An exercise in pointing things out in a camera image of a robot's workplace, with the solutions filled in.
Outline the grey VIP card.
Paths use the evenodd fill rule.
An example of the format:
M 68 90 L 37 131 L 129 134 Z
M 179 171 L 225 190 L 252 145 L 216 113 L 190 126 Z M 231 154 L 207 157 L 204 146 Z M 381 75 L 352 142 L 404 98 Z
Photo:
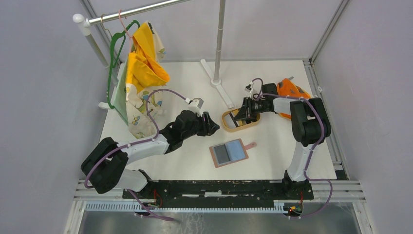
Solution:
M 229 154 L 224 144 L 213 147 L 218 165 L 230 162 Z

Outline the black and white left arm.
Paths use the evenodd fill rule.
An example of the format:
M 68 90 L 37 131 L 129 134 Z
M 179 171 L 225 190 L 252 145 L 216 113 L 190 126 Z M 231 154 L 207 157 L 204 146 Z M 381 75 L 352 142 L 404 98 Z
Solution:
M 219 128 L 208 112 L 198 116 L 190 110 L 183 110 L 175 121 L 153 137 L 124 144 L 106 137 L 80 166 L 86 177 L 85 187 L 94 188 L 98 194 L 107 193 L 114 188 L 131 190 L 140 198 L 148 198 L 153 192 L 149 177 L 142 171 L 127 169 L 128 164 L 150 156 L 171 153 L 180 148 L 184 140 L 192 136 L 211 136 Z

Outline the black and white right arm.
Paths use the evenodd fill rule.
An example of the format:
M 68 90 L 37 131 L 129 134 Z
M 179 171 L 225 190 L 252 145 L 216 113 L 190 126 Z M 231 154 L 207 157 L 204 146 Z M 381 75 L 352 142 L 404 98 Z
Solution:
M 310 179 L 308 168 L 316 147 L 331 134 L 331 124 L 324 103 L 288 79 L 263 84 L 259 93 L 245 97 L 234 122 L 255 122 L 261 113 L 273 112 L 291 121 L 296 146 L 290 166 L 284 173 L 281 192 L 294 199 L 305 189 Z

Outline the tan oval card tray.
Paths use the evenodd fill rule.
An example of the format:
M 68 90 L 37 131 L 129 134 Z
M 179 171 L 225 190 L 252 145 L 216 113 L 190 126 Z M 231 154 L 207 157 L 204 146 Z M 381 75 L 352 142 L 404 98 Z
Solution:
M 238 114 L 238 109 L 226 111 L 222 114 L 223 127 L 227 132 L 233 133 L 236 131 L 244 130 L 250 127 L 256 126 L 260 121 L 260 114 L 257 114 L 257 118 L 253 121 L 235 120 L 234 117 Z

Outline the white rack base foot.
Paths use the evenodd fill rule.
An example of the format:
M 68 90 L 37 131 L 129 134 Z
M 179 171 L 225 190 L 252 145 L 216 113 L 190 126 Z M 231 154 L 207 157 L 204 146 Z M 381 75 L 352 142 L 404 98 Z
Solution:
M 212 69 L 210 68 L 210 66 L 208 65 L 208 63 L 206 62 L 206 60 L 201 59 L 200 63 L 202 65 L 203 69 L 206 71 L 207 75 L 209 76 L 210 85 L 217 90 L 217 92 L 219 93 L 219 96 L 221 97 L 221 99 L 223 100 L 223 102 L 225 103 L 227 108 L 228 109 L 234 108 L 233 102 L 231 101 L 229 95 L 226 93 L 226 91 L 222 87 L 221 80 L 220 79 L 219 80 L 214 80 L 214 73 L 213 73 Z

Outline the orange cloth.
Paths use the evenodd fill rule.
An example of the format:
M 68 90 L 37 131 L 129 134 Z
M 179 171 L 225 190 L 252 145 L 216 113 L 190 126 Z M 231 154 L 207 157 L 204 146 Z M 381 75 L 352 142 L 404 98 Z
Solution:
M 311 96 L 301 87 L 294 84 L 291 79 L 285 78 L 277 84 L 279 96 L 310 99 Z M 274 110 L 281 117 L 291 119 L 290 103 L 295 99 L 277 97 L 274 99 Z

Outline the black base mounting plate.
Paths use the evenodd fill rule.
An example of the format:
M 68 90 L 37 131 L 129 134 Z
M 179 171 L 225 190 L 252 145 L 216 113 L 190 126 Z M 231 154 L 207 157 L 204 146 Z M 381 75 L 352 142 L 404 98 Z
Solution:
M 274 201 L 314 199 L 311 184 L 291 187 L 280 180 L 158 180 L 136 195 L 161 208 L 272 208 Z

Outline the yellow patterned garment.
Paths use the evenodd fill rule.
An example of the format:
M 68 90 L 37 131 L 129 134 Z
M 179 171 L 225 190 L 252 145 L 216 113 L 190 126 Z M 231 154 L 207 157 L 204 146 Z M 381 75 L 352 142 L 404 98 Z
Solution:
M 150 22 L 144 22 L 135 31 L 132 41 L 112 104 L 128 131 L 139 139 L 156 133 L 151 118 L 165 112 L 160 88 L 170 77 L 159 63 L 165 48 Z

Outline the white left rack foot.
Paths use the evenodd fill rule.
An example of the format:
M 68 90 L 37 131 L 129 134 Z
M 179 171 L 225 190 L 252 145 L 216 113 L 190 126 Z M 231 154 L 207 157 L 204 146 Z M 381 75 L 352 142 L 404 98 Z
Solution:
M 111 110 L 111 107 L 106 102 L 99 102 L 98 107 L 103 110 Z

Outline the pink clothes hanger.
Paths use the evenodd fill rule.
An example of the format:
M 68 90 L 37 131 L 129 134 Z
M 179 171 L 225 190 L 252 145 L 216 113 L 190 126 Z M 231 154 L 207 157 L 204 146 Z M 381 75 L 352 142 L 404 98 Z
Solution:
M 122 12 L 122 10 L 119 9 L 119 10 L 118 10 L 118 18 L 119 18 L 119 21 L 120 21 L 123 29 L 124 29 L 124 32 L 125 32 L 126 36 L 128 37 L 128 40 L 129 40 L 129 50 L 130 50 L 131 47 L 132 47 L 132 36 L 129 34 L 127 27 L 126 27 L 125 24 L 123 23 L 123 20 L 122 20 L 122 17 L 121 17 L 121 12 Z

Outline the green clothes hanger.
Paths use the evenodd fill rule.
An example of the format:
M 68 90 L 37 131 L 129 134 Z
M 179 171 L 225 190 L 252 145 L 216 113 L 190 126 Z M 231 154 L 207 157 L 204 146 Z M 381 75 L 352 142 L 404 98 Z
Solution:
M 109 106 L 110 110 L 114 109 L 114 106 L 111 104 L 111 99 L 109 97 L 110 94 L 110 88 L 111 88 L 111 83 L 112 83 L 112 75 L 113 75 L 113 69 L 117 66 L 118 62 L 119 62 L 119 57 L 120 57 L 120 53 L 118 53 L 117 55 L 115 55 L 115 46 L 116 46 L 116 42 L 119 39 L 123 39 L 122 43 L 120 45 L 120 50 L 122 50 L 125 41 L 126 41 L 126 32 L 118 32 L 113 34 L 112 38 L 111 38 L 111 43 L 110 43 L 110 63 L 109 63 L 109 74 L 108 74 L 108 80 L 107 80 L 107 91 L 106 91 L 106 97 L 107 97 L 107 104 Z

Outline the metal clothes rack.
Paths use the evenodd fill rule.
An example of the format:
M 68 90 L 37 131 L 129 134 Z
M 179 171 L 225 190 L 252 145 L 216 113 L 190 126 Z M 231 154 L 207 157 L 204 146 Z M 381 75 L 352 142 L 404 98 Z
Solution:
M 164 62 L 187 62 L 205 59 L 214 73 L 214 80 L 219 80 L 224 34 L 224 0 L 145 0 L 142 6 L 122 10 L 121 17 L 125 26 L 132 21 L 140 24 L 148 21 L 156 29 L 166 47 Z M 92 27 L 103 32 L 103 24 L 112 30 L 124 31 L 118 10 L 91 19 L 82 14 L 74 14 L 75 23 L 87 39 L 103 66 L 108 69 L 110 52 L 103 52 L 92 36 Z

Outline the aluminium frame rail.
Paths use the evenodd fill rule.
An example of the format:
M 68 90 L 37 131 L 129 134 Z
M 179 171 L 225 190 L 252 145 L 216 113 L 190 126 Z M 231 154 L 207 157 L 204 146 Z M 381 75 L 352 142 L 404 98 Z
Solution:
M 279 181 L 183 181 L 150 182 L 132 195 L 114 188 L 104 194 L 86 189 L 82 181 L 75 201 L 86 201 L 92 211 L 143 213 L 141 203 L 154 212 L 288 213 L 299 204 L 362 203 L 366 201 L 357 181 L 311 182 L 301 190 L 287 192 Z

